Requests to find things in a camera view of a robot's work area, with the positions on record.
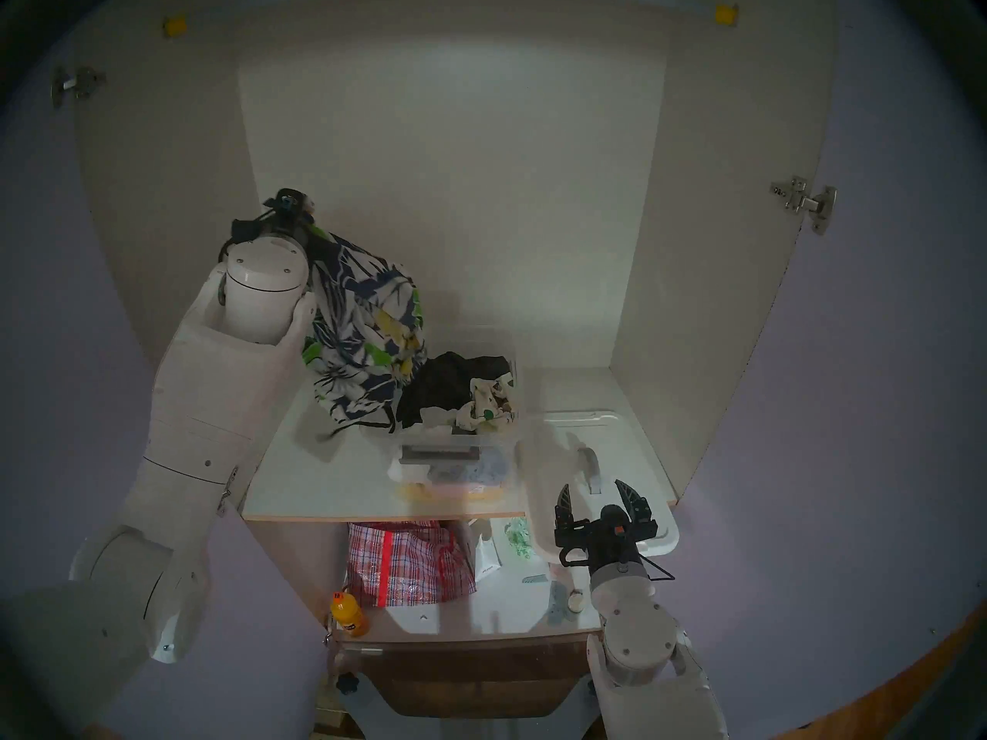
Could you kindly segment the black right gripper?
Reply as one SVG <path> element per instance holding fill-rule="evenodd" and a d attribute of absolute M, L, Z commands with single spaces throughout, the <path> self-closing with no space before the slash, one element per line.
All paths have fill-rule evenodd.
<path fill-rule="evenodd" d="M 647 499 L 615 479 L 622 506 L 608 504 L 595 520 L 575 520 L 571 487 L 560 490 L 555 511 L 554 538 L 564 567 L 600 569 L 612 563 L 641 563 L 638 542 L 656 537 L 657 523 Z"/>

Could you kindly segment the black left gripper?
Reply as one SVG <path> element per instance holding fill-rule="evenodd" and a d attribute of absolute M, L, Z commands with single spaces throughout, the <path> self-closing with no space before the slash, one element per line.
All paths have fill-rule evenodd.
<path fill-rule="evenodd" d="M 310 213 L 299 206 L 275 206 L 263 213 L 263 236 L 291 241 L 307 257 L 326 257 L 330 241 L 317 232 Z"/>

